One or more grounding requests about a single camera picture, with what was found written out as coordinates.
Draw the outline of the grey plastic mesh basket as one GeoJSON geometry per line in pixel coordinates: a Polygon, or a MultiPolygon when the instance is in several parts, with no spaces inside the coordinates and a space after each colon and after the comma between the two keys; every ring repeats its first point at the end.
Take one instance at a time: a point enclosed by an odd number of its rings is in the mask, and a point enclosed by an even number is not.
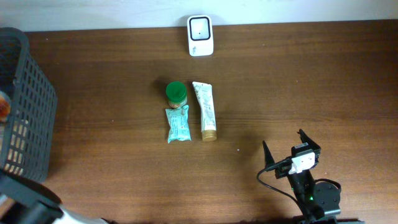
{"type": "Polygon", "coordinates": [[[19,29],[1,29],[1,168],[36,182],[49,171],[57,109],[55,88],[30,54],[19,29]]]}

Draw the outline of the teal snack packet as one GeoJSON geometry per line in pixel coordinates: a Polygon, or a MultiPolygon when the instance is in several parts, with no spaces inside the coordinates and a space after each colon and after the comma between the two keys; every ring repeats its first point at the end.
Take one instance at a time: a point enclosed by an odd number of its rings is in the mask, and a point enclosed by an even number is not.
{"type": "Polygon", "coordinates": [[[190,129],[188,125],[189,106],[181,108],[166,109],[165,114],[170,126],[168,143],[172,141],[191,141],[190,129]]]}

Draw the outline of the green lid jar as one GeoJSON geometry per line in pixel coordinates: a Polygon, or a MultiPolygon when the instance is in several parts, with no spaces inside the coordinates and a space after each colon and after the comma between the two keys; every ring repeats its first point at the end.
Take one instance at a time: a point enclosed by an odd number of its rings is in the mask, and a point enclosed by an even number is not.
{"type": "Polygon", "coordinates": [[[181,108],[187,104],[187,89],[182,82],[169,83],[165,92],[171,108],[181,108]]]}

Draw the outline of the white tube gold cap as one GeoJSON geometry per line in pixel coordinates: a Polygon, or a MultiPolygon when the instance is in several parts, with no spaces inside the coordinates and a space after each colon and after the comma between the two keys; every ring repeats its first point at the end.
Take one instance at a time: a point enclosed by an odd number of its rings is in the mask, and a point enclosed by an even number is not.
{"type": "Polygon", "coordinates": [[[201,111],[201,136],[205,142],[217,139],[216,116],[212,85],[192,82],[201,111]]]}

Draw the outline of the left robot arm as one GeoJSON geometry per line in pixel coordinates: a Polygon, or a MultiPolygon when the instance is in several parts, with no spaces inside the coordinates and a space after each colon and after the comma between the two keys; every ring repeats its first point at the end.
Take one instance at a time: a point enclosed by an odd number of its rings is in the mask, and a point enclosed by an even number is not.
{"type": "Polygon", "coordinates": [[[60,198],[50,189],[30,179],[1,171],[1,201],[14,203],[1,215],[1,223],[41,224],[109,224],[104,218],[87,218],[63,207],[60,198]]]}

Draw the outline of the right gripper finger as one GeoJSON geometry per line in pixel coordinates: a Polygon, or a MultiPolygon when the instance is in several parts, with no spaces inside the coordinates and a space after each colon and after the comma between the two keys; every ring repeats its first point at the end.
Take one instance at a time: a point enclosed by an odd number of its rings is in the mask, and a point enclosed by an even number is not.
{"type": "Polygon", "coordinates": [[[265,167],[264,168],[265,168],[265,170],[274,170],[274,164],[275,164],[274,158],[273,158],[265,141],[262,142],[262,145],[263,145],[264,157],[265,157],[265,159],[264,159],[265,167]]]}
{"type": "Polygon", "coordinates": [[[321,149],[321,147],[315,141],[309,138],[302,129],[299,129],[297,133],[300,135],[300,140],[302,143],[307,143],[310,146],[310,148],[313,150],[321,149]]]}

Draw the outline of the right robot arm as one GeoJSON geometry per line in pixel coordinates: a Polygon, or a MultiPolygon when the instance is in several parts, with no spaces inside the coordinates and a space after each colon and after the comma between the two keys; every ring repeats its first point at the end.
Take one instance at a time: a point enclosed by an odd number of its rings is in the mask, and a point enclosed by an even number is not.
{"type": "Polygon", "coordinates": [[[361,220],[339,220],[341,213],[341,185],[330,179],[314,179],[310,170],[317,166],[321,147],[300,129],[297,132],[301,144],[291,148],[291,155],[276,162],[265,141],[262,142],[265,166],[256,179],[263,186],[292,199],[302,212],[294,217],[294,223],[361,223],[361,220]],[[279,190],[260,179],[264,172],[275,172],[276,179],[288,178],[293,195],[279,190]]]}

